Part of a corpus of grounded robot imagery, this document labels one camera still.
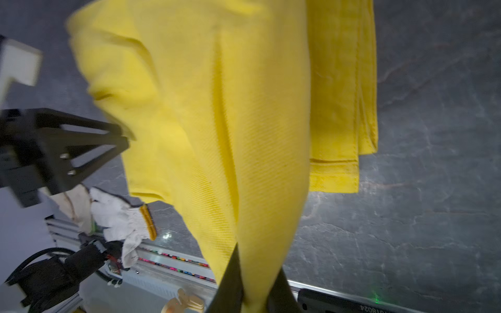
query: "black metal bracket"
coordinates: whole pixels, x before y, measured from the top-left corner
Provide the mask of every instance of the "black metal bracket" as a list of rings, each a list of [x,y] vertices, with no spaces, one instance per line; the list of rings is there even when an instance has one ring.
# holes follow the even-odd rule
[[[63,125],[104,131],[69,131]],[[113,148],[74,166],[72,160],[102,145]],[[38,189],[71,190],[129,147],[118,125],[51,109],[3,110],[0,115],[0,187],[12,189],[22,206],[40,203]]]
[[[228,266],[218,285],[216,295],[206,313],[239,313],[245,290],[240,271],[238,244],[231,254]],[[301,313],[283,269],[280,269],[270,290],[267,309],[269,313]]]

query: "white plastic part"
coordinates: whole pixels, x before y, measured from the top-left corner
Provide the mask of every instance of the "white plastic part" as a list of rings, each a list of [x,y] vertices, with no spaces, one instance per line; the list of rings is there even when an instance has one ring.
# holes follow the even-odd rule
[[[0,50],[0,107],[12,81],[34,86],[37,83],[42,52],[12,39],[6,39]]]

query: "black cable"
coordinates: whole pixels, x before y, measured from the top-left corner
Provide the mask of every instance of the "black cable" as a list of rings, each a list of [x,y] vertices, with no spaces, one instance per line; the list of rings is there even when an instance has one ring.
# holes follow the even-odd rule
[[[101,278],[105,282],[110,282],[112,280],[111,277],[109,277],[105,273],[101,272],[100,270],[95,271],[95,273],[96,273],[97,276],[99,276],[99,278]]]
[[[15,274],[17,274],[19,271],[21,271],[23,268],[25,268],[28,264],[33,262],[33,260],[35,260],[36,258],[38,258],[46,253],[50,253],[50,252],[63,252],[63,253],[67,253],[69,255],[75,253],[73,250],[69,250],[69,249],[61,248],[61,247],[47,248],[47,249],[44,249],[42,251],[38,251],[37,253],[33,254],[32,256],[30,256],[26,260],[24,260],[23,263],[19,264],[19,266],[16,267],[16,269],[12,272],[12,274],[9,275],[6,282],[13,279]]]

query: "white work glove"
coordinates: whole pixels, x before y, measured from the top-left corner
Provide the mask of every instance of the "white work glove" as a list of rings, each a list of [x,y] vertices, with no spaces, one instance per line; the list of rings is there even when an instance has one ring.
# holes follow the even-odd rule
[[[131,267],[138,260],[135,248],[143,239],[150,239],[148,224],[145,221],[140,207],[131,207],[120,197],[106,193],[92,187],[92,216],[96,223],[102,227],[106,241],[123,240],[122,265]]]

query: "green light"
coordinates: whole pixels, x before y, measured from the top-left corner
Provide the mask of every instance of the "green light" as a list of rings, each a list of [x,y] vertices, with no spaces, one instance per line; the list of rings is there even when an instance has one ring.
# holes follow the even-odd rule
[[[376,304],[379,304],[379,296],[377,295],[377,293],[374,292],[374,296],[372,297],[372,300],[376,303]]]

